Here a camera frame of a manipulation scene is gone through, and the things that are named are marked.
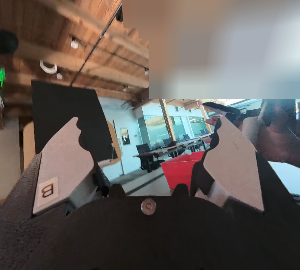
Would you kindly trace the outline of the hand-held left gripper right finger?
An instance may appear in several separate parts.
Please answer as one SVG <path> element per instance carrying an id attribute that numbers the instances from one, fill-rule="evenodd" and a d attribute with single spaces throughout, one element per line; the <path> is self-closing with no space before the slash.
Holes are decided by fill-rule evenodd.
<path id="1" fill-rule="evenodd" d="M 256 150 L 230 120 L 217 120 L 210 148 L 193 166 L 190 194 L 219 207 L 234 200 L 263 212 Z"/>

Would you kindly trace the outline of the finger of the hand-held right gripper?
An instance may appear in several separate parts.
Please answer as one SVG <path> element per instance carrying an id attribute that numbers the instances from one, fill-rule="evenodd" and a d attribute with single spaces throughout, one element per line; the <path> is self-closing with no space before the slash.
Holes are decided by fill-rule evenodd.
<path id="1" fill-rule="evenodd" d="M 229 121 L 235 121 L 240 116 L 240 110 L 234 107 L 228 107 L 214 102 L 204 102 L 203 106 L 221 116 L 225 116 Z"/>

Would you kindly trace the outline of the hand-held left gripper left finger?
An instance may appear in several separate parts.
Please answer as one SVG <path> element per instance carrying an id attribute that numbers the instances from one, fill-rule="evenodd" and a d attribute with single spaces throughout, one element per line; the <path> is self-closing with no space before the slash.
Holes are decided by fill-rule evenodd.
<path id="1" fill-rule="evenodd" d="M 72 118 L 44 146 L 32 208 L 34 216 L 67 203 L 78 209 L 98 198 L 96 166 L 80 145 L 78 118 Z"/>

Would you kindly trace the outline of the red plastic bin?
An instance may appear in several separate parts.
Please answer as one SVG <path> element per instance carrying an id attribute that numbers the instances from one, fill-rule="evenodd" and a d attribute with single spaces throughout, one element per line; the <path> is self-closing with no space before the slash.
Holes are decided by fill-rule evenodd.
<path id="1" fill-rule="evenodd" d="M 201 160 L 204 153 L 205 151 L 186 153 L 161 163 L 170 189 L 175 189 L 178 184 L 185 184 L 190 190 L 193 166 Z"/>

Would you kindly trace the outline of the person's right hand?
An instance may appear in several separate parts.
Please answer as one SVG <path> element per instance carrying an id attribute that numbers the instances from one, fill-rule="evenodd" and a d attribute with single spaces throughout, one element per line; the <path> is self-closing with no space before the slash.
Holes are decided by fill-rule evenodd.
<path id="1" fill-rule="evenodd" d="M 288 126 L 288 115 L 277 109 L 269 127 L 261 124 L 254 145 L 257 152 L 271 162 L 287 163 L 300 168 L 300 140 Z"/>

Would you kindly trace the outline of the black board on white stand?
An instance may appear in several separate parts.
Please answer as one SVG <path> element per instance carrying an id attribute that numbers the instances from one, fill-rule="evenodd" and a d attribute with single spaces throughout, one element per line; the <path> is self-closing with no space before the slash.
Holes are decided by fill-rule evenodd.
<path id="1" fill-rule="evenodd" d="M 111 143 L 111 147 L 112 147 L 112 155 L 111 155 L 111 158 L 110 159 L 107 159 L 107 160 L 103 160 L 103 161 L 100 161 L 97 163 L 97 165 L 103 169 L 107 166 L 110 166 L 113 164 L 113 157 L 114 157 L 114 152 L 115 152 L 115 147 L 114 147 L 114 144 L 113 142 Z"/>

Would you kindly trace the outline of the black panel on wooden board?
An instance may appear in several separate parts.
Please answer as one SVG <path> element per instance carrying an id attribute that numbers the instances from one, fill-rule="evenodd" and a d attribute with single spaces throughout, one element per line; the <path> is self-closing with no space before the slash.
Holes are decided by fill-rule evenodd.
<path id="1" fill-rule="evenodd" d="M 117 158 L 117 146 L 112 148 L 112 137 L 95 90 L 42 81 L 31 81 L 31 87 L 36 154 L 66 123 L 77 117 L 83 148 L 97 162 Z"/>

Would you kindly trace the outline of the black office chair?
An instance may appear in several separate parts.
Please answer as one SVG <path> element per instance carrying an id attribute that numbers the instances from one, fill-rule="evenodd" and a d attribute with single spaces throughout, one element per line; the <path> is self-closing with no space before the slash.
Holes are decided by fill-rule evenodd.
<path id="1" fill-rule="evenodd" d="M 160 167 L 159 154 L 141 156 L 141 154 L 149 153 L 152 151 L 148 144 L 137 145 L 136 147 L 139 154 L 142 170 L 150 173 Z"/>

